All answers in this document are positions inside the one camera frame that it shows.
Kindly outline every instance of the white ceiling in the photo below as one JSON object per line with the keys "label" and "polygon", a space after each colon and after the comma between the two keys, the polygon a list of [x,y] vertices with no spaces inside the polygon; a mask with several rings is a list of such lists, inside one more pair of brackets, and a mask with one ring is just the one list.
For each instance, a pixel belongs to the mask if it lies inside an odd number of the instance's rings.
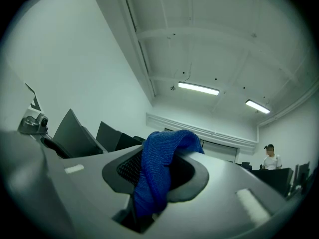
{"label": "white ceiling", "polygon": [[[286,0],[127,1],[156,95],[259,121],[318,79],[316,50]],[[220,94],[181,89],[184,80]],[[271,113],[256,113],[248,99]]]}

